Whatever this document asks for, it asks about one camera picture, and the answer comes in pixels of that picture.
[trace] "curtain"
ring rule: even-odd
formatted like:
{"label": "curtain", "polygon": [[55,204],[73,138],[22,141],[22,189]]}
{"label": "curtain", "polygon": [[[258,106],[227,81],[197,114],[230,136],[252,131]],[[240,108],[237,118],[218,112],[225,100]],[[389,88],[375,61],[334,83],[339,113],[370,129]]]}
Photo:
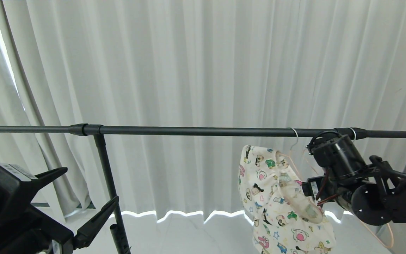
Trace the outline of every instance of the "curtain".
{"label": "curtain", "polygon": [[[406,130],[406,1],[3,1],[45,125]],[[242,209],[243,145],[281,137],[108,135],[123,210]],[[314,173],[299,138],[292,158]],[[406,139],[355,145],[397,170]],[[97,208],[108,194],[92,139],[62,156]],[[68,176],[73,189],[72,176]]]}
{"label": "curtain", "polygon": [[[0,31],[0,40],[6,33],[7,29]],[[13,55],[13,48],[7,49],[7,54]],[[15,71],[14,77],[11,76],[3,50],[0,43],[0,125],[36,125],[36,122],[29,119],[29,114],[32,115],[33,111],[32,104],[23,105],[20,100],[20,96],[26,94],[26,89],[19,78],[20,69],[17,68],[16,62],[12,62],[11,66]],[[18,81],[18,91],[14,86],[14,80]],[[0,162],[19,164],[34,175],[54,169],[58,166],[50,161],[50,151],[48,147],[42,145],[45,140],[41,134],[0,133]],[[44,187],[34,200],[47,202],[53,210],[54,218],[59,221],[64,221],[64,215],[71,213],[79,204],[76,195],[67,188],[67,185],[69,185],[67,177],[60,177]]]}

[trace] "marble surface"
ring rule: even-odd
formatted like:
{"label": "marble surface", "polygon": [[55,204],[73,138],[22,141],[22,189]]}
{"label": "marble surface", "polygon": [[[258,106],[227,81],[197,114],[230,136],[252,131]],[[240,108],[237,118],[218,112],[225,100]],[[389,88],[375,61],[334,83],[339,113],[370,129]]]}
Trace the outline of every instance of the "marble surface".
{"label": "marble surface", "polygon": [[[66,226],[76,233],[94,210],[79,212],[67,219]],[[352,215],[343,215],[333,223],[337,247],[331,254],[389,254]],[[76,254],[116,254],[109,226],[111,218],[89,248]],[[170,214],[156,222],[154,214],[143,217],[124,215],[129,245],[133,254],[256,254],[251,235],[253,227],[243,214],[234,217],[214,215],[203,223],[203,215]]]}

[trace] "cartoon print clothing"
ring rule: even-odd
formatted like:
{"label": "cartoon print clothing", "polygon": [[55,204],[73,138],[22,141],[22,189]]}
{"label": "cartoon print clothing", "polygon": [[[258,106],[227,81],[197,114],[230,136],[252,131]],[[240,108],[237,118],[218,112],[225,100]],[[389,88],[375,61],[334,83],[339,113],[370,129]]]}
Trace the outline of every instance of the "cartoon print clothing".
{"label": "cartoon print clothing", "polygon": [[336,240],[331,223],[279,151],[245,146],[239,192],[254,217],[253,243],[261,254],[328,254]]}

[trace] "clothing rack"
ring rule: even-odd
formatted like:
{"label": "clothing rack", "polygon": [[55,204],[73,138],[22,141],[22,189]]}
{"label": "clothing rack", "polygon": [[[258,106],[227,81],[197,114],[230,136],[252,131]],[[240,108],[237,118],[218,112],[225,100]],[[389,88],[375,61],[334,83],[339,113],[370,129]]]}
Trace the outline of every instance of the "clothing rack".
{"label": "clothing rack", "polygon": [[[190,135],[226,137],[314,137],[323,131],[336,130],[353,140],[367,137],[406,138],[406,131],[368,131],[361,128],[294,129],[294,128],[215,128],[215,127],[138,127],[75,124],[71,126],[0,126],[0,133],[69,133],[93,135],[100,156],[101,167],[110,198],[117,196],[114,177],[107,155],[105,134],[115,135]],[[114,210],[116,224],[110,227],[118,254],[130,254],[128,238],[123,224],[120,206]]]}

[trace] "hanger hook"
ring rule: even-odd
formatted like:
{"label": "hanger hook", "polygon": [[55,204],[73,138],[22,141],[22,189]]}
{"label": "hanger hook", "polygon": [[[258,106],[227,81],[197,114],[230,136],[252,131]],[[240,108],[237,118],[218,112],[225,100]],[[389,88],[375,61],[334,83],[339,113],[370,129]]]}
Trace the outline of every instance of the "hanger hook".
{"label": "hanger hook", "polygon": [[289,149],[289,151],[292,151],[292,148],[299,142],[299,135],[298,135],[297,131],[294,128],[288,127],[288,129],[293,130],[295,132],[295,136],[297,137],[297,141],[295,141],[295,143]]}
{"label": "hanger hook", "polygon": [[351,129],[352,131],[353,131],[353,140],[352,140],[352,143],[354,143],[355,142],[355,140],[356,140],[356,131],[353,129],[353,128],[351,128],[351,127],[347,127],[348,129]]}

